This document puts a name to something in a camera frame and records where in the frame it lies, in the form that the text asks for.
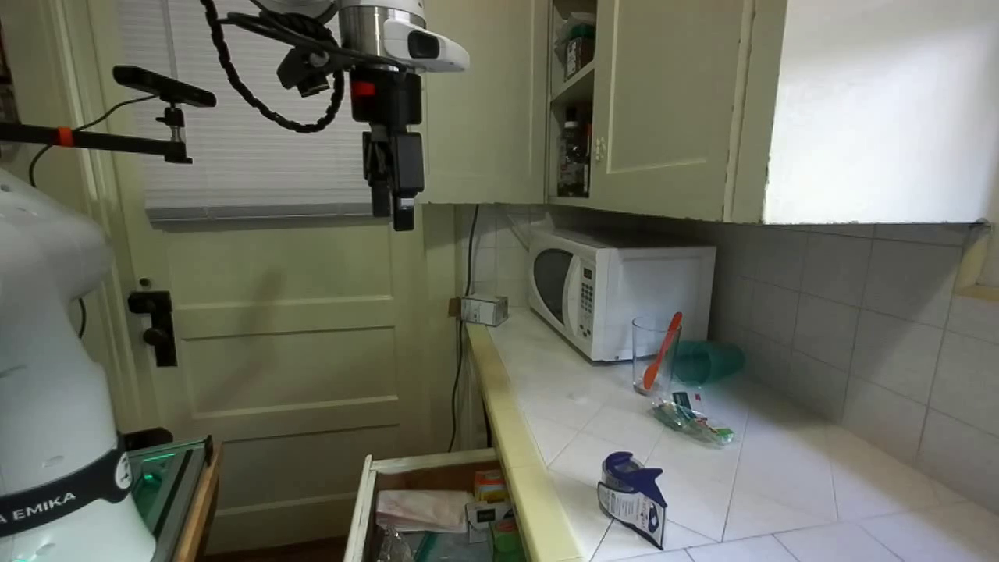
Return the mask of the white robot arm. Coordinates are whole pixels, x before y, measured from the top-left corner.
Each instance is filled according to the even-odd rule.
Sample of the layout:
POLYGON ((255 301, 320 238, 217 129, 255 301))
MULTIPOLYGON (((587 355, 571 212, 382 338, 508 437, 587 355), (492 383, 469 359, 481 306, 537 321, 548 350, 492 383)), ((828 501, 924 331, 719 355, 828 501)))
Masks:
MULTIPOLYGON (((252 0, 207 16, 282 42, 278 81, 367 125, 371 208, 417 222, 421 77, 461 73, 461 43, 428 28, 421 0, 252 0)), ((6 176, 0 188, 0 557, 5 562, 158 562, 159 539, 134 505, 133 455, 116 430, 103 369, 68 302, 110 269, 101 228, 6 176)))

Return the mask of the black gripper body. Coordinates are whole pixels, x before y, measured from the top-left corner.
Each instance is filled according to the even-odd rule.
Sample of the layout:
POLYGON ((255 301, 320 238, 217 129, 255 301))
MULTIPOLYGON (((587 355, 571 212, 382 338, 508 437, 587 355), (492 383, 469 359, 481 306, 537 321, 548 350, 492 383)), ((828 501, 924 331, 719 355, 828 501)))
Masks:
POLYGON ((349 75, 352 118, 367 123, 364 169, 371 212, 393 220, 393 201, 419 197, 421 165, 421 77, 417 73, 357 69, 349 75))

